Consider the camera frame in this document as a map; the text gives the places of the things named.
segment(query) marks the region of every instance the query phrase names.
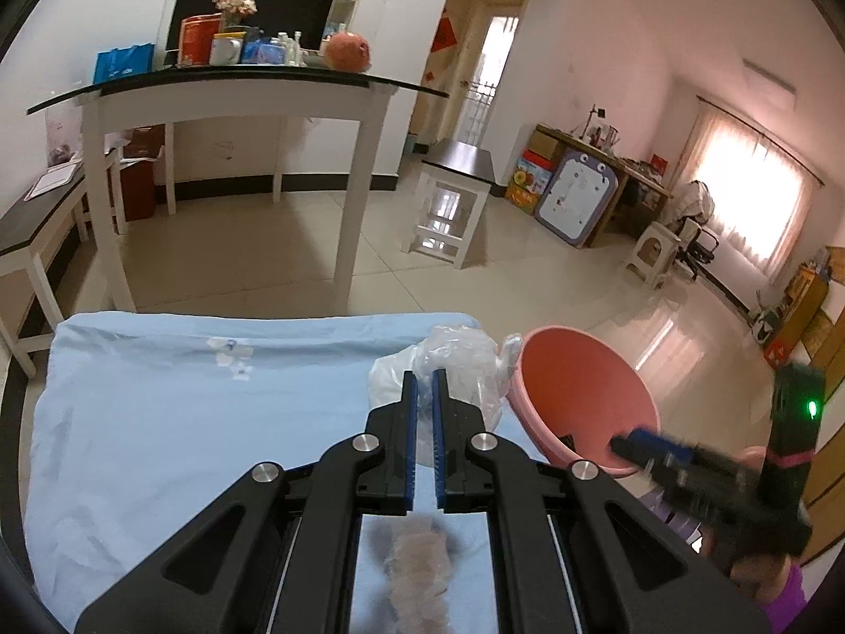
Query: pink and white flowers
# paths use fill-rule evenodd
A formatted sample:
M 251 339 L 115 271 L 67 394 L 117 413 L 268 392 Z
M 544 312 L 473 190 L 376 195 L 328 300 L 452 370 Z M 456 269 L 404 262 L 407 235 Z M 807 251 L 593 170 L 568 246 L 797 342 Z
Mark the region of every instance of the pink and white flowers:
M 221 12 L 238 16 L 252 16 L 259 10 L 255 0 L 211 0 Z

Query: triangular cutout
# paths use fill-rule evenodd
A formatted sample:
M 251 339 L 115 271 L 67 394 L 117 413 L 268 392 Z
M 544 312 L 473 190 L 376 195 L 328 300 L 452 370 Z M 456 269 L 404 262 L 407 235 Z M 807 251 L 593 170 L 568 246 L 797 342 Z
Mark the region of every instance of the triangular cutout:
M 640 589 L 652 591 L 683 575 L 681 561 L 625 512 L 622 506 L 607 503 L 604 508 Z
M 170 561 L 164 578 L 200 596 L 211 591 L 245 512 L 243 506 L 229 508 Z

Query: white mug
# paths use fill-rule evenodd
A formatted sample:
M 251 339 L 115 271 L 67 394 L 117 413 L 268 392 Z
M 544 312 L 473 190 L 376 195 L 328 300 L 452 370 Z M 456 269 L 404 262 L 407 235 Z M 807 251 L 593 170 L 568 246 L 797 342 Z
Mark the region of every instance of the white mug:
M 227 67 L 238 64 L 241 59 L 242 40 L 238 38 L 215 38 L 211 43 L 209 64 L 213 67 Z

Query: white sheer curtain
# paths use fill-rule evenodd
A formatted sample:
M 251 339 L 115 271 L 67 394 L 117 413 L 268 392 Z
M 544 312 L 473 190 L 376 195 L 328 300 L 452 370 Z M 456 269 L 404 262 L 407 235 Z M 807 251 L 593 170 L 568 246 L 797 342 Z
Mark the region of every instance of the white sheer curtain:
M 716 206 L 707 226 L 774 278 L 801 233 L 813 176 L 756 130 L 703 105 L 672 185 L 696 180 Z

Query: pink band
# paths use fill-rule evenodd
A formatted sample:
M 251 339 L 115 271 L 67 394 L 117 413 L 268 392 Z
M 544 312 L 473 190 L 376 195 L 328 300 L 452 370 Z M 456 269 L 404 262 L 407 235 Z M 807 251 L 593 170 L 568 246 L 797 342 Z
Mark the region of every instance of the pink band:
M 803 453 L 780 457 L 772 451 L 766 451 L 766 459 L 774 462 L 779 468 L 797 468 L 798 465 L 809 465 L 813 461 L 814 455 L 815 451 L 804 451 Z

